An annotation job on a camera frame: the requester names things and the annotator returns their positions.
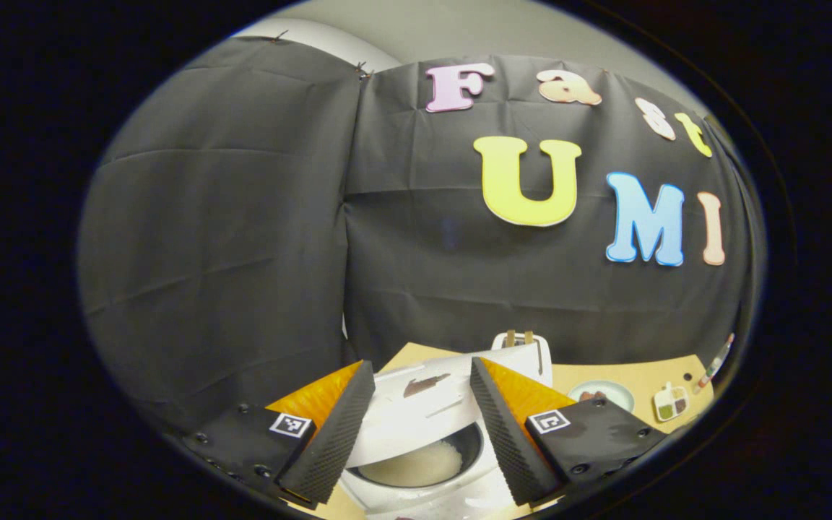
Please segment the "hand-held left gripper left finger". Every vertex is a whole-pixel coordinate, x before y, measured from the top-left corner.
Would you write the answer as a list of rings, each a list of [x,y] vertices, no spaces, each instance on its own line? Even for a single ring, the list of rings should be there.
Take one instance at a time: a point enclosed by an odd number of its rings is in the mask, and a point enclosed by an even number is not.
[[[182,442],[225,476],[271,499],[329,501],[373,396],[372,363],[353,363],[268,405],[238,404]]]

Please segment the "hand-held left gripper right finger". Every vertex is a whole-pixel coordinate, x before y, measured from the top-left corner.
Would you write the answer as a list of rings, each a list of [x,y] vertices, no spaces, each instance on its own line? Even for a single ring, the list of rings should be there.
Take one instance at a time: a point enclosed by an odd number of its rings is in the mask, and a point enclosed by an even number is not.
[[[583,501],[666,438],[607,398],[576,402],[484,357],[469,381],[518,506]]]

